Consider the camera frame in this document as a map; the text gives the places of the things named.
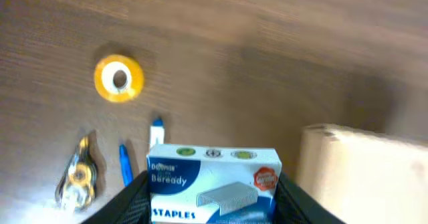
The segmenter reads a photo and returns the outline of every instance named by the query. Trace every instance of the red badge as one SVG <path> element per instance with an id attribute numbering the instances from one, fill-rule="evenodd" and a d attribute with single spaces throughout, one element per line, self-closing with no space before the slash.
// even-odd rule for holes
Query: red badge
<path id="1" fill-rule="evenodd" d="M 273 189 L 276 186 L 278 177 L 275 175 L 275 170 L 268 167 L 261 167 L 254 173 L 254 185 L 262 191 Z"/>

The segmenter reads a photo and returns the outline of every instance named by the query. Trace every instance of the pen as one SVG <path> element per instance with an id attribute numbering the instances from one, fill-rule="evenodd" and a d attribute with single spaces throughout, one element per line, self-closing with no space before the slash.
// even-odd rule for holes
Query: pen
<path id="1" fill-rule="evenodd" d="M 165 128 L 161 118 L 157 118 L 150 126 L 150 148 L 165 143 Z"/>
<path id="2" fill-rule="evenodd" d="M 131 162 L 129 160 L 128 151 L 126 150 L 124 144 L 119 146 L 119 155 L 120 166 L 122 167 L 123 183 L 125 184 L 125 187 L 127 187 L 134 179 L 134 176 L 132 175 Z"/>

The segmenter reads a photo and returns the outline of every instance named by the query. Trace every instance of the white and blue box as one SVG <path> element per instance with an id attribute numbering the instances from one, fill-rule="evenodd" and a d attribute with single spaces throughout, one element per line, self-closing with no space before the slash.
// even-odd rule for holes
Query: white and blue box
<path id="1" fill-rule="evenodd" d="M 147 155 L 151 219 L 272 223 L 281 167 L 272 148 L 155 145 Z"/>

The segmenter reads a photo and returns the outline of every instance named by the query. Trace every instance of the staple strip image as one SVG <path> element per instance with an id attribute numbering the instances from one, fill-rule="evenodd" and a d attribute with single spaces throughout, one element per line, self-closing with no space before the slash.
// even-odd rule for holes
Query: staple strip image
<path id="1" fill-rule="evenodd" d="M 196 206 L 215 203 L 220 207 L 220 216 L 248 207 L 257 202 L 255 188 L 240 182 L 225 185 L 197 195 Z"/>

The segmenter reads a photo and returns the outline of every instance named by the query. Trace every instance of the wooden table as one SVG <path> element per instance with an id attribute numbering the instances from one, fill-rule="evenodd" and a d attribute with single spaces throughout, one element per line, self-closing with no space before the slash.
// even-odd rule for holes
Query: wooden table
<path id="1" fill-rule="evenodd" d="M 296 176 L 319 122 L 426 138 L 428 0 L 0 0 L 0 218 L 85 219 L 122 188 L 118 145 L 146 168 L 161 114 L 172 143 L 274 147 Z M 101 55 L 141 64 L 143 93 L 94 88 Z M 54 190 L 96 130 L 100 195 L 73 217 Z"/>

